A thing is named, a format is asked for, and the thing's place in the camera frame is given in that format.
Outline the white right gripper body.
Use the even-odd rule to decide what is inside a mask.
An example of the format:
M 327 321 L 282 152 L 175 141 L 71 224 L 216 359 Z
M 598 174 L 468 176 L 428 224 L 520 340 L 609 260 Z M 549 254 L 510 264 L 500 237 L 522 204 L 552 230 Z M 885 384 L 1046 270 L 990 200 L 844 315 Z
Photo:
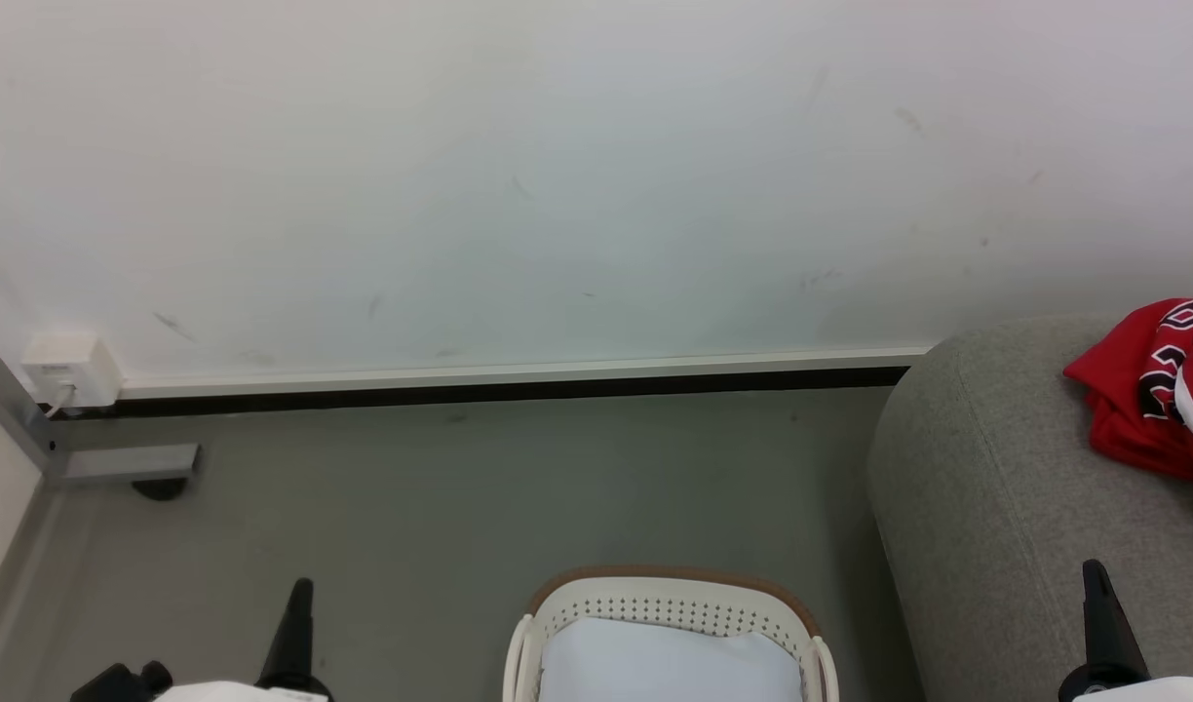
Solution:
M 1193 677 L 1160 677 L 1109 688 L 1093 684 L 1073 702 L 1193 702 Z

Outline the white wall socket box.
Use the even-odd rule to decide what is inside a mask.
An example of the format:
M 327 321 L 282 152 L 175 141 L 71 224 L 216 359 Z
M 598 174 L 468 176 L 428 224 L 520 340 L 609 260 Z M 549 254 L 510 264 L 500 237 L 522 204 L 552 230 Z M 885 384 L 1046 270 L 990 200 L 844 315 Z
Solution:
M 21 369 L 39 404 L 105 408 L 119 400 L 124 375 L 100 337 L 57 333 L 33 337 Z

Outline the white perforated laundry basket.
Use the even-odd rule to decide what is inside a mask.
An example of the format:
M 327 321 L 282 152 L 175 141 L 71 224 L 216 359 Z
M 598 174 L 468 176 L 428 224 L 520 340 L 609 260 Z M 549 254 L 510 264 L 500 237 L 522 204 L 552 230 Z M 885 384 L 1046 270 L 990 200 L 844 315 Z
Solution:
M 544 581 L 509 639 L 500 702 L 539 702 L 546 644 L 579 618 L 722 640 L 764 635 L 801 667 L 795 702 L 841 702 L 832 649 L 811 610 L 792 591 L 753 575 L 659 565 L 593 565 Z

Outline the white cloth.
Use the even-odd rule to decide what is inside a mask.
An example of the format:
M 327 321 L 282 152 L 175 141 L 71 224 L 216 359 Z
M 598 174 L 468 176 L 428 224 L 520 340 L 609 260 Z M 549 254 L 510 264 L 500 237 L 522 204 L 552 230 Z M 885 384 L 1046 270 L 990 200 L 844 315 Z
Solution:
M 760 634 L 579 618 L 544 645 L 537 702 L 803 702 L 803 675 Z

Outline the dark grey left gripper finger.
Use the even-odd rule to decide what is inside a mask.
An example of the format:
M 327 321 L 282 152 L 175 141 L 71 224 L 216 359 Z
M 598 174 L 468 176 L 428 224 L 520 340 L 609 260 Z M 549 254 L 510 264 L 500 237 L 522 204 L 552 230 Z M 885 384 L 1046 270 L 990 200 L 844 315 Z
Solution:
M 330 697 L 327 685 L 313 676 L 313 579 L 293 581 L 256 686 Z

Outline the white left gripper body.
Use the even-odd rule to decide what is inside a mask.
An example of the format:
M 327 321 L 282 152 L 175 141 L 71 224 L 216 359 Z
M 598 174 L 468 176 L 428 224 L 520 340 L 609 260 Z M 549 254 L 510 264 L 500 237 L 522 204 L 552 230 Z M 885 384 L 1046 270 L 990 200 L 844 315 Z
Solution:
M 156 702 L 332 702 L 332 698 L 324 692 L 214 681 L 174 685 L 161 692 Z

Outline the grey fabric sofa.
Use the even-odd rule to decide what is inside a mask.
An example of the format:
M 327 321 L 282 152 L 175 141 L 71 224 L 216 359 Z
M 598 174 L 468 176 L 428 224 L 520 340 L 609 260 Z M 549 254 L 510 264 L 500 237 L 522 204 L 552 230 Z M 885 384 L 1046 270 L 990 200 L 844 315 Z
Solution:
M 1193 484 L 1100 456 L 1084 387 L 1063 376 L 1115 324 L 959 333 L 880 414 L 869 501 L 928 702 L 1056 702 L 1084 661 L 1089 559 L 1150 672 L 1193 677 Z

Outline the white baseboard strip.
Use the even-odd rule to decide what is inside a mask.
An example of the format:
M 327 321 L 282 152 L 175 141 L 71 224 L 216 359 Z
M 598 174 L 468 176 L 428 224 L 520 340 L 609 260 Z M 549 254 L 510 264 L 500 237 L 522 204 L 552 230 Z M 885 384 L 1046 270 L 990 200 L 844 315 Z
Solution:
M 637 361 L 588 361 L 495 367 L 445 367 L 410 370 L 241 372 L 231 376 L 124 378 L 120 404 L 187 398 L 319 394 L 319 392 L 398 390 L 592 378 L 662 378 L 729 376 L 741 372 L 847 371 L 911 367 L 931 351 L 909 347 L 823 347 L 784 355 L 656 357 Z

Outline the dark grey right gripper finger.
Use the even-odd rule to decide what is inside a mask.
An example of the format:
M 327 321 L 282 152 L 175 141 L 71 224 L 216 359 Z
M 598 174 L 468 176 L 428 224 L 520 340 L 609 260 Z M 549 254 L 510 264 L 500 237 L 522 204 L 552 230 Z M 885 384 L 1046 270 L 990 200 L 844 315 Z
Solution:
M 1086 659 L 1061 681 L 1059 697 L 1078 698 L 1148 683 L 1146 661 L 1109 581 L 1108 569 L 1099 560 L 1086 560 L 1082 577 Z

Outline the red basketball jersey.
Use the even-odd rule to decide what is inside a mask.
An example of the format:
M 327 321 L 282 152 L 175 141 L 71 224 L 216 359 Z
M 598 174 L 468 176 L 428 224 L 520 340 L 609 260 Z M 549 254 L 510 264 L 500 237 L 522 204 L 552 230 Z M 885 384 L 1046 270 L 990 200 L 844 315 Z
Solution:
M 1162 298 L 1064 369 L 1086 387 L 1092 448 L 1193 484 L 1193 298 Z

